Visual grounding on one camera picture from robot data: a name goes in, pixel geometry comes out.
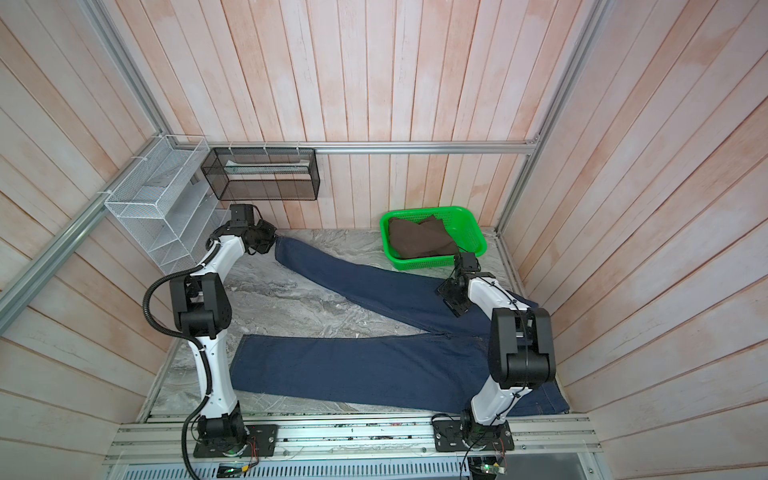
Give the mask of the dark blue denim jeans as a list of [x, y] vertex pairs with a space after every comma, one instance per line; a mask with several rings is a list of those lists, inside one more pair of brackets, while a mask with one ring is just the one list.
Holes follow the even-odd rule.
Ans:
[[[230, 368], [241, 391], [457, 413], [489, 377], [490, 320], [472, 305], [455, 317], [435, 293], [442, 280], [350, 263], [293, 238], [276, 260], [350, 302], [415, 328], [407, 336], [301, 338], [246, 335]], [[508, 415], [561, 414], [555, 380]]]

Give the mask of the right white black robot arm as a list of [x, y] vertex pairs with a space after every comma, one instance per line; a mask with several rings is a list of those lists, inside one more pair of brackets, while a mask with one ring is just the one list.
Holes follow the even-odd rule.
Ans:
[[549, 314], [480, 272], [452, 275], [437, 294], [455, 316], [476, 305], [490, 320], [489, 377], [462, 413], [454, 433], [469, 450], [499, 445], [509, 436], [507, 415], [513, 407], [555, 377]]

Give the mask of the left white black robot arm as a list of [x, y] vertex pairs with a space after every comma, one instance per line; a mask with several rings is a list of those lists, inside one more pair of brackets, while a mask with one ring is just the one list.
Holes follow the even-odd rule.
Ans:
[[268, 253], [275, 232], [264, 220], [230, 220], [213, 232], [192, 271], [170, 281], [175, 326], [195, 360], [202, 407], [193, 419], [205, 452], [235, 456], [248, 440], [226, 355], [233, 311], [223, 282], [242, 256]]

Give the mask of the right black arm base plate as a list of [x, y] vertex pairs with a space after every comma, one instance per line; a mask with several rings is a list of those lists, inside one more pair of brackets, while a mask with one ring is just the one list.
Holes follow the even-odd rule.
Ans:
[[430, 419], [435, 449], [438, 452], [491, 451], [506, 453], [515, 449], [508, 423], [481, 425], [468, 412], [460, 416], [434, 414]]

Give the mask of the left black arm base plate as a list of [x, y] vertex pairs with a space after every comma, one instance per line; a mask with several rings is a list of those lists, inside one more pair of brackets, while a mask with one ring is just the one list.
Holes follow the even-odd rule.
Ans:
[[194, 448], [195, 458], [272, 457], [278, 434], [276, 424], [225, 425], [222, 421], [207, 422], [198, 428], [199, 440]]

